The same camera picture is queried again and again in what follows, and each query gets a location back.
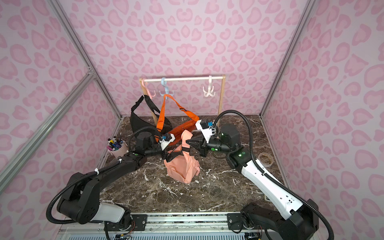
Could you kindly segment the orange fanny pack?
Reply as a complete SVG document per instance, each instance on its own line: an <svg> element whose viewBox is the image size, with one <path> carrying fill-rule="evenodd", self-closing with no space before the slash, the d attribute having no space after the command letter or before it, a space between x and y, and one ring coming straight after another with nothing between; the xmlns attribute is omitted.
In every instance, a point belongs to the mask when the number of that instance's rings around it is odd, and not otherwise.
<svg viewBox="0 0 384 240"><path fill-rule="evenodd" d="M196 123L197 123L197 121L200 120L200 118L196 114L194 114L193 112L188 111L184 107L182 107L171 95L165 94L164 95L164 101L163 101L162 108L161 108L160 115L159 115L159 119L158 119L158 123L157 123L157 129L159 132L161 132L163 130L164 125L165 125L166 98L170 98L171 100L173 100L176 103L176 105L179 107L179 109L182 112L184 112L190 118L189 121L182 123L182 124L179 124L175 128L172 128L171 130L166 131L167 134L173 134L175 136L175 141L173 143L171 143L171 146L173 146L182 139L181 137L182 137L182 133L184 132L184 130L188 130L191 132L192 130L196 129Z"/></svg>

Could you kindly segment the pink fanny pack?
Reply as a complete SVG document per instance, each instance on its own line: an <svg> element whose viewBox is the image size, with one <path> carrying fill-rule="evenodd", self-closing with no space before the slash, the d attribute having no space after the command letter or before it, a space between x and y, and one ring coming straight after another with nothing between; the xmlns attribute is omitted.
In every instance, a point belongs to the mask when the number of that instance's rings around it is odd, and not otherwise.
<svg viewBox="0 0 384 240"><path fill-rule="evenodd" d="M181 135L182 144L168 151L164 160L168 176L183 184L190 184L200 173L200 163L190 155L191 146L187 144L192 136L191 132L185 130Z"/></svg>

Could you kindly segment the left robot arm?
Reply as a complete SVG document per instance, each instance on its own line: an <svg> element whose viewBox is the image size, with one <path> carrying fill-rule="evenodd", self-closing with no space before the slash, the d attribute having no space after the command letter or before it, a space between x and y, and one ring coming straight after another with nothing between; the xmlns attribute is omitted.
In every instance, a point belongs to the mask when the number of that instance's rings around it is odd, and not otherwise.
<svg viewBox="0 0 384 240"><path fill-rule="evenodd" d="M205 154L204 137L192 137L189 131L182 133L181 145L167 152L173 135L152 134L142 128L136 132L136 145L114 163L87 174L76 173L68 184L49 203L46 217L54 224L87 224L104 222L116 224L121 229L132 225L131 211L120 205L103 203L100 193L124 175L141 168L148 157L160 156L168 164L176 164L178 157L190 156L191 148Z"/></svg>

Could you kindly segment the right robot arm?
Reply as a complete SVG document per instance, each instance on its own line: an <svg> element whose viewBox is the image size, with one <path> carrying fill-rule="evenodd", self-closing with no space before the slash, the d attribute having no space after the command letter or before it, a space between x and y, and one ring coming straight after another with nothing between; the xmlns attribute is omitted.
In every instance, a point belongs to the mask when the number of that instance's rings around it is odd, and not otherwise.
<svg viewBox="0 0 384 240"><path fill-rule="evenodd" d="M213 123L199 120L196 128L202 137L197 143L190 139L189 144L205 157L208 151L226 154L231 169L235 169L255 184L276 207L275 211L249 204L241 211L246 228L259 225L271 229L284 240L309 240L319 228L318 216L293 194L280 187L280 182L263 166L258 159L253 160L251 152L241 144L240 133L232 124L225 124L216 133Z"/></svg>

